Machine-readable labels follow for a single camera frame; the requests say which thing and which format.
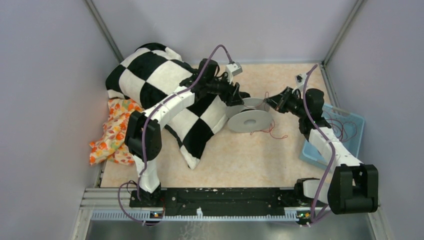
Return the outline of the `grey plastic cable spool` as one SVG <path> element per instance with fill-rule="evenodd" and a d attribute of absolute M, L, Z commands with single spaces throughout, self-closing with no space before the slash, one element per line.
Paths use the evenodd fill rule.
<path fill-rule="evenodd" d="M 273 123 L 273 116 L 269 112 L 270 106 L 263 98 L 247 97 L 244 104 L 227 106 L 227 126 L 235 133 L 252 133 L 269 129 Z"/>

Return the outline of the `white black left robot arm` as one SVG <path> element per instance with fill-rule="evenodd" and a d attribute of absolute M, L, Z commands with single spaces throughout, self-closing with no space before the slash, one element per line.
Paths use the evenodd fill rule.
<path fill-rule="evenodd" d="M 214 72 L 207 73 L 208 69 L 216 70 L 210 63 L 210 58 L 203 59 L 201 69 L 182 80 L 167 97 L 142 112 L 134 111 L 129 117 L 124 143 L 137 167 L 136 195 L 149 207 L 156 206 L 161 198 L 156 158 L 162 149 L 163 128 L 208 94 L 218 95 L 228 107 L 244 104 L 240 84 L 233 83 L 233 78 L 243 71 L 241 65 L 232 61 L 222 75 L 216 76 Z"/>

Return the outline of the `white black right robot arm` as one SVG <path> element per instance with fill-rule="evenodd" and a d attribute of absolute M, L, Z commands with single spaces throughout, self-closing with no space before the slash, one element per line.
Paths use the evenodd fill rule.
<path fill-rule="evenodd" d="M 292 113 L 299 118 L 299 131 L 327 161 L 321 179 L 302 179 L 302 187 L 293 192 L 299 206 L 311 201 L 311 213 L 317 202 L 336 214 L 374 213 L 379 207 L 379 172 L 373 164 L 364 164 L 352 155 L 336 137 L 323 117 L 324 92 L 310 88 L 298 96 L 287 87 L 264 102 L 278 113 Z"/>

